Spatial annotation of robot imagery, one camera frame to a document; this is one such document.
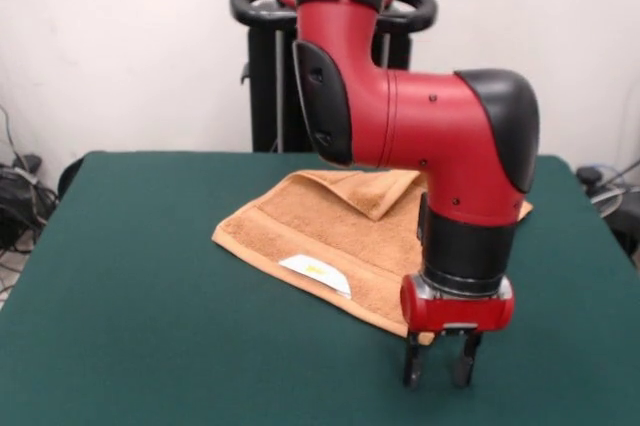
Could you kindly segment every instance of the red robot arm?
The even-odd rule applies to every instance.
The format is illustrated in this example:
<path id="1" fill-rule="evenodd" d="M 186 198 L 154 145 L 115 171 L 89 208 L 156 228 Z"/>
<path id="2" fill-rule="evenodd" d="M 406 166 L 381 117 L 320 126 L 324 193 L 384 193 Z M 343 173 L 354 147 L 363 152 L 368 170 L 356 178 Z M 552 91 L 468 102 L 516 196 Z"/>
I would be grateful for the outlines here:
<path id="1" fill-rule="evenodd" d="M 469 330 L 500 329 L 511 314 L 480 304 L 500 300 L 532 182 L 535 94 L 522 76 L 505 70 L 436 75 L 378 68 L 371 42 L 382 2 L 296 0 L 296 75 L 311 140 L 333 163 L 426 174 L 428 199 L 418 225 L 423 265 L 405 278 L 402 290 L 410 338 L 446 329 L 420 317 L 436 299 L 455 299 L 431 304 L 432 313 L 433 307 L 439 311 L 436 323 L 458 324 L 456 315 L 464 312 Z M 470 300 L 478 306 L 475 322 L 469 321 L 473 303 L 460 302 Z M 512 295 L 509 304 L 511 311 Z"/>

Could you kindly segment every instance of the orange towel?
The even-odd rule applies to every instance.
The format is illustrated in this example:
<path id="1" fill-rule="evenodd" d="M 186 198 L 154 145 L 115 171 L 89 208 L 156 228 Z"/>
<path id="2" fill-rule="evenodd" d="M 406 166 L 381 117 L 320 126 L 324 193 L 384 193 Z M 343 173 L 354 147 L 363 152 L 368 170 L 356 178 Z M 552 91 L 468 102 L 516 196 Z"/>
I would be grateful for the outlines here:
<path id="1" fill-rule="evenodd" d="M 405 336 L 400 282 L 421 266 L 416 228 L 425 188 L 416 171 L 299 171 L 223 220 L 213 240 L 265 273 Z M 521 218 L 531 209 L 525 203 Z M 350 298 L 280 263 L 296 255 L 340 271 Z M 326 276 L 322 264 L 304 267 Z"/>

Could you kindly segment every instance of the towel label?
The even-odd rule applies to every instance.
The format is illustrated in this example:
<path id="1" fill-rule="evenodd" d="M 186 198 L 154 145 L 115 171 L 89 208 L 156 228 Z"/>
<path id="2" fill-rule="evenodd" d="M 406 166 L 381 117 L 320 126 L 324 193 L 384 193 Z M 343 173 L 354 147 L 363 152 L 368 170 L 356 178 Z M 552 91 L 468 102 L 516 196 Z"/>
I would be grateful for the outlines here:
<path id="1" fill-rule="evenodd" d="M 316 281 L 335 289 L 341 296 L 351 299 L 351 288 L 349 287 L 347 277 L 333 266 L 329 266 L 327 263 L 323 263 L 322 261 L 310 256 L 305 256 L 304 254 L 297 254 L 290 258 L 283 259 L 279 264 L 285 268 L 295 271 L 296 273 L 315 279 Z"/>

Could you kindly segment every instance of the green tablecloth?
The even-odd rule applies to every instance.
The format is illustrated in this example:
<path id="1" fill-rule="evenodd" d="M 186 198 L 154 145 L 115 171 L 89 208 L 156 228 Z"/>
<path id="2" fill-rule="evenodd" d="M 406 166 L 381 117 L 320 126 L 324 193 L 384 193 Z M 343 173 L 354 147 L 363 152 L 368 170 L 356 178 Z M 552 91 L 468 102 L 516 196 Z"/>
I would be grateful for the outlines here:
<path id="1" fill-rule="evenodd" d="M 539 160 L 511 326 L 474 384 L 247 266 L 215 225 L 312 155 L 92 154 L 0 311 L 0 424 L 640 424 L 640 282 L 567 166 Z"/>

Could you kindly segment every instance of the black cable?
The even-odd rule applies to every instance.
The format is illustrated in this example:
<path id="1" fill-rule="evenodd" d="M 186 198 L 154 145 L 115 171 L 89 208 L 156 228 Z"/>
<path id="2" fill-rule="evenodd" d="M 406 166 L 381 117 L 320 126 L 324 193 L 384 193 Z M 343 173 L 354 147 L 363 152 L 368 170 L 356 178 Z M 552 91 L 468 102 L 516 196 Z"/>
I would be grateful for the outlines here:
<path id="1" fill-rule="evenodd" d="M 16 254 L 22 254 L 23 256 L 27 256 L 33 253 L 33 249 L 18 249 L 18 247 L 15 244 L 9 247 L 9 251 Z"/>
<path id="2" fill-rule="evenodd" d="M 4 293 L 8 293 L 9 291 L 11 291 L 15 285 L 16 284 L 13 283 L 13 284 L 10 284 L 9 286 L 6 286 L 6 287 L 0 289 L 0 296 L 2 296 Z M 6 301 L 6 298 L 5 299 L 0 299 L 0 302 L 4 302 L 4 301 Z"/>
<path id="3" fill-rule="evenodd" d="M 7 271 L 11 271 L 12 273 L 22 273 L 21 270 L 16 269 L 16 268 L 12 268 L 11 266 L 7 266 L 6 264 L 0 263 L 0 268 L 2 269 L 6 269 Z"/>
<path id="4" fill-rule="evenodd" d="M 40 230 L 42 230 L 42 226 L 34 225 L 31 221 L 29 221 L 24 216 L 22 216 L 21 213 L 19 213 L 15 209 L 11 208 L 10 206 L 7 206 L 6 204 L 1 204 L 0 203 L 0 210 L 6 211 L 10 215 L 12 215 L 14 219 L 20 221 L 21 223 L 23 223 L 25 226 L 27 226 L 27 228 L 31 229 L 32 231 L 40 231 Z"/>
<path id="5" fill-rule="evenodd" d="M 627 167 L 626 169 L 623 169 L 622 171 L 620 171 L 618 174 L 616 174 L 612 178 L 607 179 L 600 186 L 607 186 L 607 185 L 613 183 L 616 179 L 622 178 L 625 174 L 627 174 L 627 173 L 631 172 L 632 170 L 636 169 L 638 166 L 640 166 L 640 159 L 638 159 L 637 161 L 633 162 L 631 164 L 631 166 Z"/>

